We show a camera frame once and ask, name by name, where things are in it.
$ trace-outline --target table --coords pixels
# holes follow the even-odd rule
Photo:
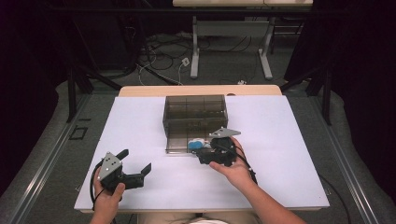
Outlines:
[[[289,102],[280,89],[271,85],[229,85],[122,88],[75,209],[92,211],[89,181],[93,166],[107,151],[117,154],[129,148],[130,155],[123,160],[125,174],[139,173],[150,162],[152,170],[145,178],[145,187],[125,191],[120,212],[251,210],[245,197],[224,176],[200,164],[194,155],[165,153],[164,96],[214,93],[228,95],[228,127],[242,132],[237,138],[263,189],[289,209],[329,206]]]
[[[310,7],[313,0],[173,0],[174,7]],[[262,71],[266,79],[273,78],[267,53],[273,35],[276,18],[268,21],[198,21],[192,17],[191,78],[198,77],[198,36],[258,36],[263,37],[259,48]]]

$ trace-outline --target gray carpet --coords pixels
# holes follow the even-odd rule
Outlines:
[[[174,36],[160,36],[162,41],[175,38]],[[212,49],[230,49],[242,38],[224,37],[210,38],[202,42],[210,43]],[[190,79],[189,67],[180,69],[180,82],[185,85],[216,85],[236,84],[238,80],[246,80],[247,84],[276,84],[284,83],[282,77],[289,63],[295,37],[281,36],[276,39],[275,54],[269,57],[274,79],[271,81],[263,78],[261,64],[257,57],[260,39],[252,39],[248,45],[246,39],[240,49],[248,45],[242,52],[202,52],[200,58],[199,75],[197,79]],[[169,57],[157,55],[153,66],[160,68],[157,71],[162,75],[178,80],[178,68],[181,59],[189,57],[191,51],[181,46],[164,46],[160,48],[166,54],[177,56],[173,60]],[[118,77],[114,81],[121,85],[165,85],[165,83],[142,70],[140,80],[138,70],[129,76]],[[114,76],[117,73],[105,73]],[[114,97],[118,94],[101,82],[93,80],[95,92],[89,96],[88,103],[82,108],[76,118],[72,130],[62,148],[56,163],[50,172],[44,187],[40,190],[32,207],[21,222],[24,223],[88,223],[91,215],[81,214],[73,209],[78,196],[76,190],[87,174],[101,132],[106,124],[106,118],[113,104]],[[301,129],[303,138],[313,159],[318,173],[322,179],[323,188],[330,192],[328,195],[331,207],[317,212],[296,212],[308,223],[347,223],[347,214],[351,223],[365,223],[354,201],[350,188],[345,181],[340,167],[332,151],[332,139],[326,133],[315,101],[320,98],[306,97],[303,89],[306,83],[285,92],[290,101],[291,108]],[[14,179],[10,188],[0,199],[0,223],[8,223],[14,210],[18,207],[23,193],[35,176],[36,170],[41,165],[56,145],[67,119],[66,85],[58,88],[60,102],[54,113],[52,121],[32,151],[31,156],[24,164],[19,174]],[[393,223],[396,220],[396,209],[388,196],[376,185],[365,165],[354,150],[350,141],[347,120],[343,110],[342,100],[335,94],[331,103],[332,130],[334,131],[342,149],[349,158],[349,162],[366,192],[368,201],[375,211],[378,223]],[[130,221],[130,215],[117,216],[118,223],[135,223],[135,217]]]

